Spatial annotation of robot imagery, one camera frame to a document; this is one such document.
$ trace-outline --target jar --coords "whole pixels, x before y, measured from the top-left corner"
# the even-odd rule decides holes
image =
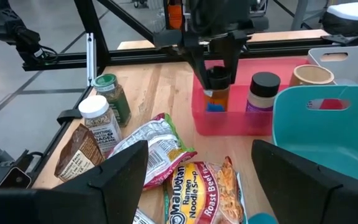
[[[78,105],[84,124],[92,131],[99,150],[106,158],[122,140],[121,130],[113,110],[104,96],[90,96]]]
[[[106,97],[120,127],[125,127],[131,118],[131,109],[123,87],[118,84],[117,76],[105,74],[93,80],[98,95]]]
[[[204,102],[206,111],[225,112],[229,102],[231,77],[225,67],[214,66],[206,71],[210,90],[204,90]]]
[[[249,88],[246,111],[273,111],[280,82],[280,77],[271,72],[254,74]]]

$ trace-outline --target plastic packaging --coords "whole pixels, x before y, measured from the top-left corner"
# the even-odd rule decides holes
[[[104,157],[92,132],[80,124],[60,153],[55,176],[66,182],[103,161]]]
[[[132,224],[155,224],[155,222],[151,220],[151,218],[149,218],[147,215],[145,215],[142,211],[137,209]]]
[[[223,164],[190,162],[179,166],[170,180],[167,224],[247,223],[239,174],[229,157]]]
[[[144,182],[144,190],[156,187],[172,174],[179,163],[191,159],[197,154],[193,148],[187,148],[176,132],[168,114],[158,114],[122,140],[109,158],[127,149],[139,140],[149,144],[149,161]]]

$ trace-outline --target blue object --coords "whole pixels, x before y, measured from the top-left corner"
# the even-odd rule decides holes
[[[248,220],[248,224],[277,224],[277,222],[267,213],[258,213]]]
[[[348,100],[344,110],[312,110],[315,99]],[[297,86],[279,93],[273,141],[336,172],[358,179],[358,86]]]
[[[224,108],[223,108],[222,105],[215,105],[215,104],[212,104],[212,103],[208,103],[206,111],[209,111],[209,112],[224,112]]]

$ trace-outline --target pink plastic bin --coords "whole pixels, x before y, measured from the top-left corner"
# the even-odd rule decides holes
[[[205,64],[210,68],[223,65],[223,61]],[[246,112],[251,78],[257,72],[272,72],[281,78],[281,91],[288,87],[293,69],[305,64],[309,64],[306,58],[296,57],[241,59],[236,83],[231,85],[227,112],[206,112],[203,87],[194,76],[191,110],[197,132],[205,136],[271,135],[272,112]]]

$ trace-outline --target beige cup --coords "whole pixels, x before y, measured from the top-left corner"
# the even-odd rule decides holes
[[[318,65],[300,65],[293,70],[290,86],[330,85],[334,83],[334,74]]]

